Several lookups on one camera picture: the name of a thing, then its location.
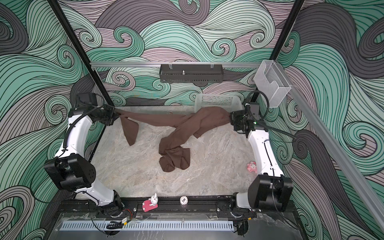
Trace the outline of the brown trousers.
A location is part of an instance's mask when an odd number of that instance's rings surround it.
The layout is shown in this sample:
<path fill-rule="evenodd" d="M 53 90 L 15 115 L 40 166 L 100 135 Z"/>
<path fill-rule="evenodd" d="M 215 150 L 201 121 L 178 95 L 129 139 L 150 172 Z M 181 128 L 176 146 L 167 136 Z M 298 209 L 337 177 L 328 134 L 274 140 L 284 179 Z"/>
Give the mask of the brown trousers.
<path fill-rule="evenodd" d="M 220 107 L 201 108 L 189 115 L 155 115 L 133 113 L 116 110 L 120 115 L 124 136 L 130 146 L 136 142 L 139 124 L 142 122 L 155 127 L 173 127 L 174 131 L 162 138 L 159 143 L 159 164 L 163 172 L 170 173 L 175 169 L 185 170 L 191 164 L 190 149 L 182 145 L 194 136 L 201 137 L 204 133 L 230 123 L 230 113 Z"/>

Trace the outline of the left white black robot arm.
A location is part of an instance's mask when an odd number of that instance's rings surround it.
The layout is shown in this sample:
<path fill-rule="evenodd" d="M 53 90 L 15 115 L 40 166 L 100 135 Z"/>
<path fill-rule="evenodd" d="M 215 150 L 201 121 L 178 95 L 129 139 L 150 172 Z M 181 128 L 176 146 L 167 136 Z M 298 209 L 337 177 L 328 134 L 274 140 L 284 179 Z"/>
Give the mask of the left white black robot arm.
<path fill-rule="evenodd" d="M 95 167 L 85 158 L 88 132 L 94 123 L 111 126 L 118 118 L 115 108 L 98 104 L 96 93 L 80 93 L 68 113 L 67 130 L 55 156 L 44 169 L 59 190 L 83 194 L 105 214 L 118 216 L 124 205 L 115 190 L 97 179 Z"/>

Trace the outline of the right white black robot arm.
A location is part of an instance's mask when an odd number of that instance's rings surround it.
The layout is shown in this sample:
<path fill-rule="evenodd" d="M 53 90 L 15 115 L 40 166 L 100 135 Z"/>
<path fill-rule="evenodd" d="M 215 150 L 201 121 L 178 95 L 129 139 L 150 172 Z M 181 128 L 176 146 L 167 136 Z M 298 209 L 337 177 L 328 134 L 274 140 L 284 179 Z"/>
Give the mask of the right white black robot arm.
<path fill-rule="evenodd" d="M 249 93 L 243 110 L 231 112 L 230 123 L 234 131 L 245 135 L 253 150 L 255 160 L 247 164 L 247 170 L 257 175 L 246 192 L 234 193 L 231 197 L 230 209 L 237 218 L 245 210 L 284 212 L 294 188 L 293 181 L 285 177 L 273 154 L 270 131 L 292 139 L 295 137 L 288 132 L 267 126 L 267 113 L 261 113 L 260 105 L 252 101 L 254 94 L 262 97 L 266 106 L 270 107 L 267 95 L 255 90 Z"/>

